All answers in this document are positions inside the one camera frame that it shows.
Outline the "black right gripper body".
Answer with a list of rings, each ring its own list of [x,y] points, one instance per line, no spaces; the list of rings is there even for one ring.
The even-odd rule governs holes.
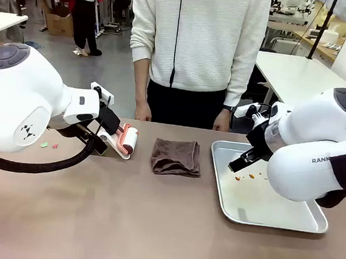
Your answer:
[[[265,141],[265,130],[268,124],[268,121],[264,121],[247,134],[247,140],[251,144],[251,148],[255,150],[255,159],[250,163],[256,163],[258,160],[268,162],[273,155]]]

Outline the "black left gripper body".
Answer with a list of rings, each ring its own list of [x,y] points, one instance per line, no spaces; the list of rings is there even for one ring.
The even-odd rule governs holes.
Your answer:
[[[113,135],[120,126],[120,119],[109,107],[103,105],[100,107],[99,123],[109,135]]]

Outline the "person's right hand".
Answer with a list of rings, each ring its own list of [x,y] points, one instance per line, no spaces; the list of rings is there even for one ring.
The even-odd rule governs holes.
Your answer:
[[[135,120],[151,121],[151,109],[146,100],[136,100]]]

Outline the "person's left hand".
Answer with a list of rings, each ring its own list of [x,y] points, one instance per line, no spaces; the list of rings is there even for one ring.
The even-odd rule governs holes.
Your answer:
[[[212,130],[228,132],[230,127],[231,112],[223,109],[214,121]]]

